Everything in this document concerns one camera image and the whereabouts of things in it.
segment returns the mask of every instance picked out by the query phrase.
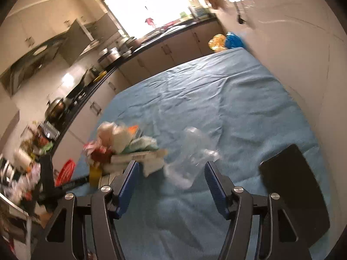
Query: paper towel roll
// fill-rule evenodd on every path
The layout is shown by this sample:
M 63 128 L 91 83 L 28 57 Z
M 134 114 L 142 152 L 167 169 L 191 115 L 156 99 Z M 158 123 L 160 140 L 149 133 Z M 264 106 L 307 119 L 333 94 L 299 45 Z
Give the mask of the paper towel roll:
M 15 166 L 21 171 L 26 172 L 30 169 L 32 158 L 21 148 L 15 150 Z

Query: blue plastic bag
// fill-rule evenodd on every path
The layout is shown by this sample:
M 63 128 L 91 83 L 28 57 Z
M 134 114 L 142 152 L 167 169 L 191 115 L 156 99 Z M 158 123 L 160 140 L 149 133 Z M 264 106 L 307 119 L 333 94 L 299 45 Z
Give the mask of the blue plastic bag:
M 227 37 L 225 39 L 225 47 L 228 49 L 238 47 L 246 48 L 241 38 L 235 35 L 233 32 L 228 32 Z

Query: blue gripper pad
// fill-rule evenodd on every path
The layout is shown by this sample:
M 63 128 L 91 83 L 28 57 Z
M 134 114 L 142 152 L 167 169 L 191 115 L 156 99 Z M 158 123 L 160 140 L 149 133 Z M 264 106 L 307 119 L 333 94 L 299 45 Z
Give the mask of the blue gripper pad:
M 140 174 L 138 162 L 135 163 L 134 167 L 126 177 L 123 187 L 118 195 L 118 207 L 116 215 L 118 219 L 127 211 L 131 196 L 133 195 L 136 183 Z
M 207 162 L 204 168 L 205 179 L 207 185 L 209 186 L 210 192 L 212 194 L 212 198 L 214 203 L 216 204 L 218 212 L 223 215 L 223 217 L 228 220 L 229 219 L 229 210 L 228 210 L 228 202 L 227 195 L 222 189 L 222 186 L 216 177 L 212 167 Z

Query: yellow plastic bag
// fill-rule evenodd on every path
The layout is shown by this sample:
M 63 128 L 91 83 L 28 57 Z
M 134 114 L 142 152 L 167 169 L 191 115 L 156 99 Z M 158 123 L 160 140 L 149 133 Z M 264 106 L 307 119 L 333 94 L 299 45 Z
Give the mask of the yellow plastic bag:
M 227 48 L 224 46 L 225 44 L 225 36 L 223 34 L 217 34 L 215 35 L 210 41 L 209 41 L 209 48 L 213 50 L 215 53 L 225 51 Z

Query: pile of trash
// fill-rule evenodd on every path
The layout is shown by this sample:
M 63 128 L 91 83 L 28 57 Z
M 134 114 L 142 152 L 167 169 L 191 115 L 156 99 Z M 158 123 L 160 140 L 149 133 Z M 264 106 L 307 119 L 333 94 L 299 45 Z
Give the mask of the pile of trash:
M 138 125 L 103 122 L 96 140 L 84 145 L 90 166 L 89 183 L 97 186 L 102 175 L 125 170 L 132 160 L 142 163 L 143 175 L 148 177 L 164 166 L 167 153 L 166 149 L 159 149 L 156 139 L 144 136 Z

